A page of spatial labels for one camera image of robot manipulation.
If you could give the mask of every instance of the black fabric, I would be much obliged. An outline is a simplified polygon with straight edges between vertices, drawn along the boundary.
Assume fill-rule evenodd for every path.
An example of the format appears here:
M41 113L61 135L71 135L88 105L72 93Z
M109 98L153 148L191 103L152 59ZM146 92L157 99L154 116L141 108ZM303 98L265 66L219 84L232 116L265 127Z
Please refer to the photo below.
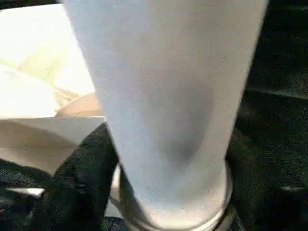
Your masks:
M99 231L116 165L117 155L103 124L56 171L29 230Z
M117 162L105 124L78 146L53 178L38 169L0 161L0 230L101 231ZM6 190L10 187L43 187L45 192L36 199ZM119 220L114 222L118 224L114 228L124 227Z
M308 227L308 2L271 0L227 160L246 230Z

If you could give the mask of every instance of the white surface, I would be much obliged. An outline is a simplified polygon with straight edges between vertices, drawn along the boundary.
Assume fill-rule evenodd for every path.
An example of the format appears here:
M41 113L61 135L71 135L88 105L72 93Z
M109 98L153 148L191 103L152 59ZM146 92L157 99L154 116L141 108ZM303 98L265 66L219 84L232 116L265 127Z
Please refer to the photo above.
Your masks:
M55 117L12 119L10 121L58 134L73 144L78 145L88 134L105 122L105 117Z

